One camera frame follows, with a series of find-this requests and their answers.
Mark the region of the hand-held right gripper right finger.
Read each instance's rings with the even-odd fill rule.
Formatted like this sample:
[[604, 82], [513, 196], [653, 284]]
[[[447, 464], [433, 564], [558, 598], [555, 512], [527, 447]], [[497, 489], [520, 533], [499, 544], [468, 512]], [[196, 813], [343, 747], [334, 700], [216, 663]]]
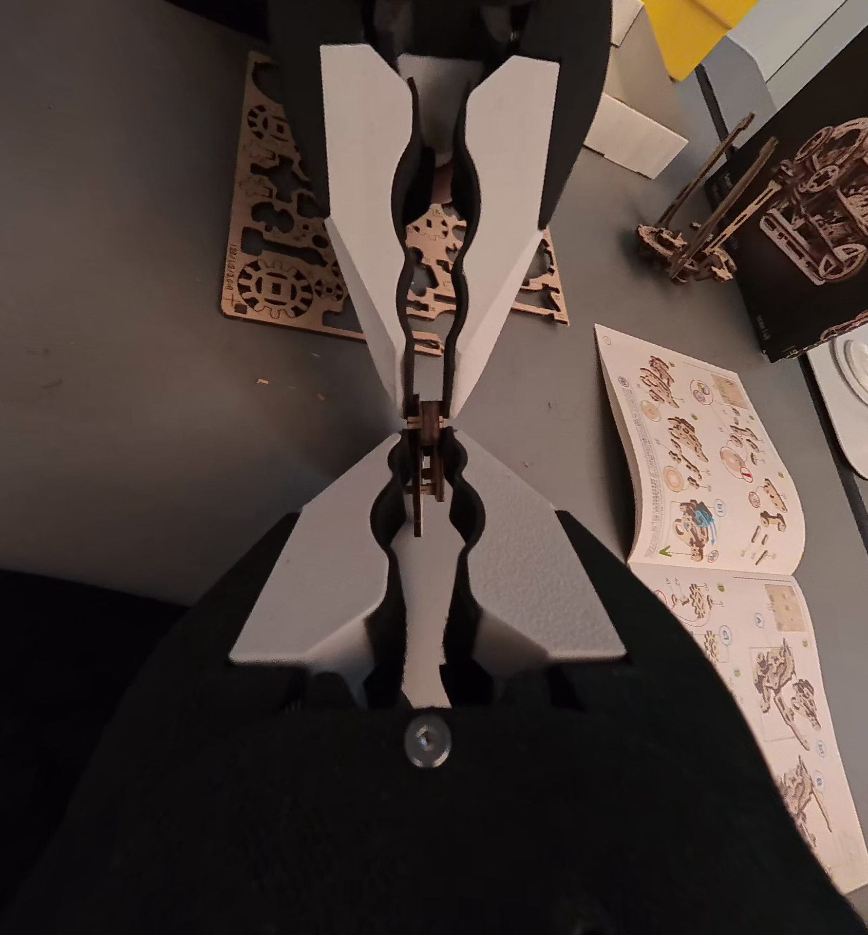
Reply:
[[521, 674], [621, 660], [626, 648], [553, 504], [469, 435], [441, 435], [462, 539], [443, 630], [452, 707], [485, 706]]

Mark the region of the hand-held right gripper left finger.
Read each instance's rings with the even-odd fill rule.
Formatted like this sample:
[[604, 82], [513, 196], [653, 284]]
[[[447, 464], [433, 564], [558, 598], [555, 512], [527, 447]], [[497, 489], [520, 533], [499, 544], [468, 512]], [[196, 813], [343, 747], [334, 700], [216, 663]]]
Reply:
[[407, 612], [394, 542], [407, 438], [386, 438], [301, 510], [229, 653], [342, 678], [367, 708], [406, 704]]

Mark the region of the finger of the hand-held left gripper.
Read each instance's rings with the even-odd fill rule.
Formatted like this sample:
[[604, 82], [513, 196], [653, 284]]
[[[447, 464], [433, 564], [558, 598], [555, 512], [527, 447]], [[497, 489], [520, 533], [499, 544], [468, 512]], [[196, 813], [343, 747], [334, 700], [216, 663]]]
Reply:
[[396, 173], [415, 136], [415, 89], [370, 45], [320, 47], [329, 214], [326, 229], [370, 355], [396, 411], [408, 339], [396, 289]]
[[453, 270], [460, 272], [451, 386], [456, 418], [483, 374], [542, 238], [539, 222], [559, 65], [510, 57], [470, 93], [462, 142], [478, 199]]

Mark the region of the wooden model part assembly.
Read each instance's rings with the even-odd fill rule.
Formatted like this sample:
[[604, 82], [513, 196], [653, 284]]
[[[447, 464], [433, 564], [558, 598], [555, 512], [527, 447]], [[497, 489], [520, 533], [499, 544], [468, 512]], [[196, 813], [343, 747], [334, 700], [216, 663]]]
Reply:
[[423, 401], [420, 395], [414, 394], [408, 405], [403, 432], [407, 443], [408, 475], [402, 491], [411, 507], [412, 529], [417, 539], [424, 533], [424, 498], [433, 497], [438, 503], [445, 499], [443, 428], [441, 402]]

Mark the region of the laser-cut wooden parts sheet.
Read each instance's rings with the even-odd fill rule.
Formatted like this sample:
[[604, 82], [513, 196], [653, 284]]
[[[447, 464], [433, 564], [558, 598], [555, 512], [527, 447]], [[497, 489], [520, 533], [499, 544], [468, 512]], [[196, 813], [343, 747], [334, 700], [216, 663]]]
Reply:
[[[264, 90], [270, 59], [251, 52], [226, 248], [221, 310], [311, 333], [364, 340], [345, 311], [348, 293], [282, 105]], [[407, 228], [415, 260], [407, 313], [435, 321], [455, 311], [453, 261], [466, 224], [451, 203], [432, 205]], [[557, 258], [545, 230], [510, 306], [569, 326]]]

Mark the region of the partly built wooden model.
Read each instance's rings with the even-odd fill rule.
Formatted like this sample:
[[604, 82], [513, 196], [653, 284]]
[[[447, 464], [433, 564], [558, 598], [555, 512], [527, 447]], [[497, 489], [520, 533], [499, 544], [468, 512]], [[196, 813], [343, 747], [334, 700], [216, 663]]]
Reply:
[[762, 146], [755, 161], [723, 197], [709, 218], [701, 224], [691, 223], [694, 234], [690, 240], [671, 225], [681, 207], [700, 183], [706, 180], [710, 170], [723, 156], [732, 153], [737, 138], [754, 121], [754, 112], [749, 112], [744, 116], [714, 149], [708, 160], [698, 170], [697, 175], [674, 196], [657, 222], [640, 224], [636, 228], [635, 237], [640, 256], [661, 268], [670, 281], [678, 284], [707, 280], [732, 281], [737, 266], [725, 248], [727, 241], [781, 190], [781, 184], [778, 181], [770, 181], [760, 195], [752, 199], [724, 228], [720, 228], [720, 223], [772, 157], [778, 144], [777, 138], [773, 136]]

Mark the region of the black model kit box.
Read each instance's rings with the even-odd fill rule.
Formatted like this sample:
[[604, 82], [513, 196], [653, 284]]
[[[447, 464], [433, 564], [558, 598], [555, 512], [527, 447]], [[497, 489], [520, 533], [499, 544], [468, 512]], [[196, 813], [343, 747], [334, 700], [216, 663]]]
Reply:
[[705, 184], [717, 206], [777, 145], [725, 243], [760, 349], [775, 362], [868, 323], [868, 25]]

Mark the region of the white cardboard box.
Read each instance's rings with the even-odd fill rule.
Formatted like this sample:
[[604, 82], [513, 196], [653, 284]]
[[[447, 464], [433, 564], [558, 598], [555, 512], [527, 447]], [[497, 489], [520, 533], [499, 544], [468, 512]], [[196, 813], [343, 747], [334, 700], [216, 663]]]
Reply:
[[655, 179], [685, 148], [674, 83], [641, 1], [612, 2], [604, 90], [584, 147]]

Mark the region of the open instruction booklet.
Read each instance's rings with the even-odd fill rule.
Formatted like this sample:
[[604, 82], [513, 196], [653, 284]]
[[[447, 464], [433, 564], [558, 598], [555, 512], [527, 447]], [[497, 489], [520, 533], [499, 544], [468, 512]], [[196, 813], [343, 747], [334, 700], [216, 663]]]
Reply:
[[627, 566], [717, 669], [799, 833], [850, 894], [868, 851], [793, 576], [805, 521], [791, 474], [736, 373], [595, 335], [635, 495]]

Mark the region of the yellow plastic bin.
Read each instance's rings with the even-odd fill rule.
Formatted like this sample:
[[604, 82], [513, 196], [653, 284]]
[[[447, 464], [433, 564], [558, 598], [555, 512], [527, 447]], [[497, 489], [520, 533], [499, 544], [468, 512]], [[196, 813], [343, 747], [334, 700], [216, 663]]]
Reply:
[[755, 6], [756, 1], [645, 1], [661, 57], [682, 81]]

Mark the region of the black quilted cloth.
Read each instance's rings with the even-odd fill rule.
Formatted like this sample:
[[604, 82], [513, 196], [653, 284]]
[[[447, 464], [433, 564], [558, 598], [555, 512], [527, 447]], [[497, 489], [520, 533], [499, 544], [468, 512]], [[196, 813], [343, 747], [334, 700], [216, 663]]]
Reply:
[[0, 916], [61, 824], [124, 692], [187, 610], [0, 569]]

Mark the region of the white round device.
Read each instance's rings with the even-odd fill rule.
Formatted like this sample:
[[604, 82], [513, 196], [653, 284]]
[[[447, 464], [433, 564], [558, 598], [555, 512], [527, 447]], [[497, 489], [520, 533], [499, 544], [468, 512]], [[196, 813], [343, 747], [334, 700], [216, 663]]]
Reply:
[[868, 481], [868, 323], [832, 338], [807, 359], [839, 446]]

